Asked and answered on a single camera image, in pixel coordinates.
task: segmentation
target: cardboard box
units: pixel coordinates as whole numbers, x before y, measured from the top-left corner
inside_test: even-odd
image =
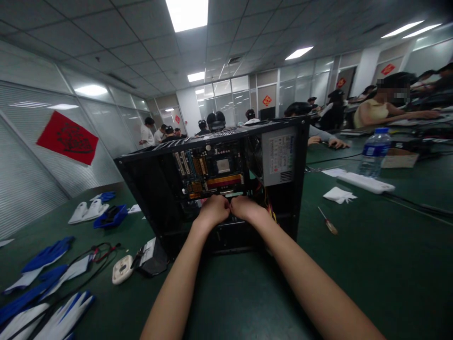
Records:
[[[407,150],[391,148],[388,150],[387,156],[382,161],[382,168],[383,169],[413,168],[418,158],[419,158],[418,153],[412,153]]]

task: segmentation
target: water bottle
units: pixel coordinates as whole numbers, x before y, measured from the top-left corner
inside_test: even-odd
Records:
[[[377,128],[363,147],[359,175],[376,178],[381,172],[382,161],[391,145],[388,128]]]

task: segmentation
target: computer case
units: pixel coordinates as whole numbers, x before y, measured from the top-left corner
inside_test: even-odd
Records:
[[[247,195],[272,212],[294,240],[309,131],[307,117],[159,144],[115,159],[121,175],[170,259],[175,259],[203,199]],[[206,254],[263,247],[257,231],[233,215],[210,233]]]

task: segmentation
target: hand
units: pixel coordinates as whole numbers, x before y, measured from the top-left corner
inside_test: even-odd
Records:
[[[437,111],[418,111],[412,114],[413,119],[434,119],[440,116]]]
[[[308,146],[321,143],[321,137],[313,136],[308,139]]]
[[[221,195],[213,195],[201,206],[200,214],[193,222],[193,227],[209,234],[219,223],[230,215],[230,203]]]
[[[247,196],[237,196],[231,200],[231,213],[245,221],[250,222],[250,219],[257,213],[267,214],[268,212],[263,207],[259,206],[255,201],[252,201]]]
[[[335,149],[340,149],[340,148],[347,148],[349,147],[348,144],[346,144],[345,142],[343,142],[341,139],[338,139],[338,138],[332,138],[331,140],[329,140],[329,147],[333,147]]]

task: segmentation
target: green table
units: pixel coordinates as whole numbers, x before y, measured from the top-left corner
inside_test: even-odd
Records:
[[[364,139],[351,142],[351,149],[341,151],[314,145],[307,162],[359,153]],[[358,163],[337,160],[313,167],[354,170]],[[382,178],[394,184],[401,196],[451,209],[452,164],[453,157],[444,157],[421,162],[414,169],[384,170]],[[358,198],[342,205],[322,198],[334,186],[352,191]],[[0,289],[14,283],[38,251],[64,236],[74,235],[76,240],[55,265],[68,263],[100,242],[121,242],[124,249],[119,250],[115,262],[126,254],[134,255],[153,238],[142,213],[128,216],[111,231],[94,230],[88,222],[67,225],[78,203],[107,190],[117,192],[111,204],[135,203],[125,184],[117,183],[88,190],[20,230],[14,242],[0,249],[5,261]],[[338,236],[328,231],[318,206],[335,224]],[[388,339],[451,336],[453,221],[433,219],[313,171],[305,175],[298,243]],[[137,339],[168,273],[153,279],[136,273],[122,285],[113,286],[112,266],[85,288],[97,300],[76,328],[79,339]],[[75,288],[88,275],[65,283],[54,298]],[[0,297],[0,305],[19,295]],[[186,338],[317,339],[319,335],[273,259],[265,253],[250,252],[217,256],[201,263]]]

